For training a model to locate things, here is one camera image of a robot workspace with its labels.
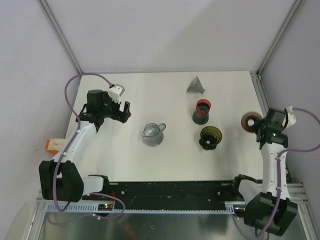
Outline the clear glass carafe server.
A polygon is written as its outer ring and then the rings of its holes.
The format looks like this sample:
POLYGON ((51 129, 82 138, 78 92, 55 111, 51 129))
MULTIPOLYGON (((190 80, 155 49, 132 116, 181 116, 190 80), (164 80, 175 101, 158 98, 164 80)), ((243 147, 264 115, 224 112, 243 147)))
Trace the clear glass carafe server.
POLYGON ((163 131, 166 129, 165 123, 149 123, 142 132, 142 142, 150 147, 160 145, 164 140, 163 131))

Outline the clear glass dripper cone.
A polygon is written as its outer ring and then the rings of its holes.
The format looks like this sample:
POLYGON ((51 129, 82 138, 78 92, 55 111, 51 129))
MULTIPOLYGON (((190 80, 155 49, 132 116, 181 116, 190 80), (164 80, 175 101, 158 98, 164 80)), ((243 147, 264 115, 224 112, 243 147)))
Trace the clear glass dripper cone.
POLYGON ((199 93, 199 94, 204 94, 205 93, 205 88, 203 87, 200 79, 198 76, 196 76, 191 83, 189 84, 186 92, 187 93, 199 93))

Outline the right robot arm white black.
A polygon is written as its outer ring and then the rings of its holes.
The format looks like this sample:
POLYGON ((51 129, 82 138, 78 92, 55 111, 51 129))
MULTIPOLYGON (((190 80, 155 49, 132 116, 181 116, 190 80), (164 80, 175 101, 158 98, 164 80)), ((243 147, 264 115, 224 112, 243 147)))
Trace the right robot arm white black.
POLYGON ((283 110, 269 108, 265 117, 250 111, 240 124, 256 135, 263 162, 262 184, 250 176, 239 174, 230 188, 231 196, 244 199, 245 225, 254 229, 257 239, 268 240, 271 235, 282 236, 295 219, 298 205, 291 201, 286 179, 288 136, 283 130, 296 123, 293 107, 283 110))

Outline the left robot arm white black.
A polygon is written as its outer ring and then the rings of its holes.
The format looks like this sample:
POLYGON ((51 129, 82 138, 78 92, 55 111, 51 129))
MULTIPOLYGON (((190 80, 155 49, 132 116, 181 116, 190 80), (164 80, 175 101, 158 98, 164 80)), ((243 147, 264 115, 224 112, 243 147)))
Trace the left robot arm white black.
POLYGON ((71 136, 51 160, 44 160, 39 165, 41 192, 45 200, 76 203, 91 193, 100 200, 110 196, 111 188, 106 184, 106 176, 81 176, 77 166, 105 119, 126 123, 131 116, 128 101, 124 103, 123 110, 120 109, 124 91, 124 87, 119 84, 107 91, 88 91, 87 102, 78 115, 71 136))

